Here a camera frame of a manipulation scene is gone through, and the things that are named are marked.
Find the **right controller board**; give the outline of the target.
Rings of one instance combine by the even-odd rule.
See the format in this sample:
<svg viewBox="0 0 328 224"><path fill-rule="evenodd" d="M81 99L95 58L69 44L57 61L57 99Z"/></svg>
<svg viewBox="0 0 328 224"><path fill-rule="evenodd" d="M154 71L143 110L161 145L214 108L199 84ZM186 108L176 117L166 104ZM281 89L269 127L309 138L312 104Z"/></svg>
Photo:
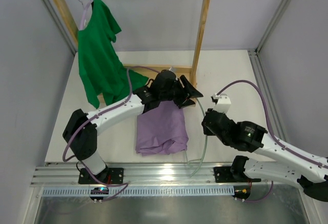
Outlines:
<svg viewBox="0 0 328 224"><path fill-rule="evenodd" d="M251 195L251 188L246 186L235 186L232 197L235 200L246 201Z"/></svg>

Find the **purple clothes hanger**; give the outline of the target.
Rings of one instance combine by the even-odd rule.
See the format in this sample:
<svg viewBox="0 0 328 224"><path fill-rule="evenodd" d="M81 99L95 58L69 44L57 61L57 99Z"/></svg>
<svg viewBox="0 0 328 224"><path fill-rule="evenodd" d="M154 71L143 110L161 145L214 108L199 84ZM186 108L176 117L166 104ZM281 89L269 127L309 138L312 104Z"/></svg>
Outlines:
<svg viewBox="0 0 328 224"><path fill-rule="evenodd" d="M78 0L78 1L81 3L81 5L82 5L82 7L84 9L83 10L83 13L82 13L82 17L81 17L80 23L79 23L79 27L78 27L78 30L80 31L80 30L83 30L85 28L86 24L87 24L86 23L86 16L87 16L87 12L88 12L89 7L93 3L93 0L89 0L86 3L86 5L84 5L84 3L81 0Z"/></svg>

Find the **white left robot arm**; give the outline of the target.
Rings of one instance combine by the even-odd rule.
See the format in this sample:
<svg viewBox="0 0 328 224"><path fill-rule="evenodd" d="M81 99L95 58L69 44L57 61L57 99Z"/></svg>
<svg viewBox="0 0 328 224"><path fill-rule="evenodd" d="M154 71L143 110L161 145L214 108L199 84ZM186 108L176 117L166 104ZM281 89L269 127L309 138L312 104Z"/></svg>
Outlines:
<svg viewBox="0 0 328 224"><path fill-rule="evenodd" d="M97 151L97 137L100 134L127 118L157 108L163 101L173 101L182 109L194 105L194 99L202 96L184 75L177 77L170 70L162 70L150 84L135 90L130 89L129 95L121 101L89 113L77 109L63 131L63 138L67 143L63 161L69 161L66 154L71 150L90 177L105 185L110 170Z"/></svg>

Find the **purple trousers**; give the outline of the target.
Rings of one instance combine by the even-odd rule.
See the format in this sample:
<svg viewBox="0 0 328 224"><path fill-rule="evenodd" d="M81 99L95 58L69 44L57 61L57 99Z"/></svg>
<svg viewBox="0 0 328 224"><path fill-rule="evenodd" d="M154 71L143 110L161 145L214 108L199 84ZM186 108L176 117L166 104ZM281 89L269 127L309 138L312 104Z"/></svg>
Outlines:
<svg viewBox="0 0 328 224"><path fill-rule="evenodd" d="M183 110L173 101L162 101L137 117L135 151L142 156L185 151L188 141Z"/></svg>

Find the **controller board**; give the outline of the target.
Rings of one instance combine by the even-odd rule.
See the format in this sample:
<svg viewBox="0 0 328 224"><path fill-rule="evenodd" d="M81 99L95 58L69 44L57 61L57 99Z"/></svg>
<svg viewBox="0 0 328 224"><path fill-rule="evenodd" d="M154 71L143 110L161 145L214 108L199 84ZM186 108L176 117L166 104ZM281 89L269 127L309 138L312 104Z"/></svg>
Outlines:
<svg viewBox="0 0 328 224"><path fill-rule="evenodd" d="M103 201L109 196L109 189L107 187L96 187L90 190L89 195L93 201Z"/></svg>
<svg viewBox="0 0 328 224"><path fill-rule="evenodd" d="M235 200L246 201L251 195L251 188L246 186L235 186L232 197Z"/></svg>

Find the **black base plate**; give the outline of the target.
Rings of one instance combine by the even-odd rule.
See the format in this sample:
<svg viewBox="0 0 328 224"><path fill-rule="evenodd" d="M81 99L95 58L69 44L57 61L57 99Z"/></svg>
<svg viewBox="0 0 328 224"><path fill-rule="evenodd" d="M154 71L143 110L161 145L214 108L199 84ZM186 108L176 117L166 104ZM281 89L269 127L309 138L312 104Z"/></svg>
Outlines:
<svg viewBox="0 0 328 224"><path fill-rule="evenodd" d="M261 182L260 178L248 178L246 176L234 176L230 171L230 166L214 167L214 177L216 183L235 183L235 182Z"/></svg>
<svg viewBox="0 0 328 224"><path fill-rule="evenodd" d="M106 168L94 177L105 184L119 185L123 183L124 168ZM82 168L80 169L78 183L80 185L90 185L97 184L97 181L93 179L85 168Z"/></svg>

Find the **aluminium mounting rail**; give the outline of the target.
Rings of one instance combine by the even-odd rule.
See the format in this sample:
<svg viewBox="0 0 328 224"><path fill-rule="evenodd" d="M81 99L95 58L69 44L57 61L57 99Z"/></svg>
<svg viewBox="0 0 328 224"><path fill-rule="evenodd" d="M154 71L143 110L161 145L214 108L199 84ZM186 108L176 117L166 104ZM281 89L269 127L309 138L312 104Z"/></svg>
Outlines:
<svg viewBox="0 0 328 224"><path fill-rule="evenodd" d="M110 164L108 168L124 168L123 183L130 185L195 185L195 184L241 184L216 183L213 168L230 166L230 163L204 163L201 167L183 163L136 163ZM70 186L79 185L80 169L75 164L47 164L35 169L31 186Z"/></svg>

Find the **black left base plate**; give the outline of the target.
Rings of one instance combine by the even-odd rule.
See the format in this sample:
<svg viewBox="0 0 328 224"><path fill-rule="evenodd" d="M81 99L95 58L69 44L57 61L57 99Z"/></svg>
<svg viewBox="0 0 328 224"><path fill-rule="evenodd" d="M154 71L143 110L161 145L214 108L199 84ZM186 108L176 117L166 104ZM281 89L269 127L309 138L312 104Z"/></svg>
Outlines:
<svg viewBox="0 0 328 224"><path fill-rule="evenodd" d="M105 184L119 185L123 183L124 168L106 168L94 177ZM78 183L80 185L90 185L97 184L97 181L93 179L85 168L82 168L80 169Z"/></svg>

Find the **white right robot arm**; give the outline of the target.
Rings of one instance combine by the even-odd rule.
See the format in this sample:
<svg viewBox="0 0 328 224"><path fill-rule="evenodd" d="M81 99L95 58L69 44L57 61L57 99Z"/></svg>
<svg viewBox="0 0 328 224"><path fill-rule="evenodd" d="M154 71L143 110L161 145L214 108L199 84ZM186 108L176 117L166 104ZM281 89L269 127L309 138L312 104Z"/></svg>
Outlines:
<svg viewBox="0 0 328 224"><path fill-rule="evenodd" d="M301 189L315 200L327 201L327 168L324 157L311 155L269 135L268 131L251 121L234 122L226 114L209 109L202 121L206 135L216 136L225 146L241 152L255 153L271 158L262 162L238 155L232 162L230 173L236 182L262 179L281 182Z"/></svg>

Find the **left controller board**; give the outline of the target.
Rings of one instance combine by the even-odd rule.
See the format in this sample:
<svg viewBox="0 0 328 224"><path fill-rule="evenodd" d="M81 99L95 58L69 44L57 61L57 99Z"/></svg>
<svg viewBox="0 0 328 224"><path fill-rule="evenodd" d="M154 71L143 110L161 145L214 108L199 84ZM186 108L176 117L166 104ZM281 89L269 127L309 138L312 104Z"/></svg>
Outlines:
<svg viewBox="0 0 328 224"><path fill-rule="evenodd" d="M109 189L107 187L96 187L90 190L89 195L93 201L103 201L109 196Z"/></svg>

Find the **green t-shirt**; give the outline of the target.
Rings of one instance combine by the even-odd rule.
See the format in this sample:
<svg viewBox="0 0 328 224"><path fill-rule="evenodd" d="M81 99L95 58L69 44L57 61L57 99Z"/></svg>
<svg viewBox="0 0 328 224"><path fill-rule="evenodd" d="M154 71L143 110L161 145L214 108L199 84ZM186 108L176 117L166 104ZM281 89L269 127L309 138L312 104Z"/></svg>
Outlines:
<svg viewBox="0 0 328 224"><path fill-rule="evenodd" d="M113 43L121 28L102 0L92 0L91 18L78 32L78 67L88 103L100 107L99 95L106 105L127 97L130 93L127 77L135 90L148 78L133 70L127 71L117 56Z"/></svg>

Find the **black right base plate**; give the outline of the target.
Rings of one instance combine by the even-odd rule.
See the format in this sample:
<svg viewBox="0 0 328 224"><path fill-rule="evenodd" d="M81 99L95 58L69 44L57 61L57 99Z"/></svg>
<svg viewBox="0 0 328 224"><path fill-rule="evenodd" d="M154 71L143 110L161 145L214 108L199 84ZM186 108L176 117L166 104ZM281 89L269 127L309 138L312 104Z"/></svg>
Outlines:
<svg viewBox="0 0 328 224"><path fill-rule="evenodd" d="M230 171L230 166L214 167L214 177L216 183L235 183L235 182L261 182L260 178L248 178L246 176L234 176Z"/></svg>

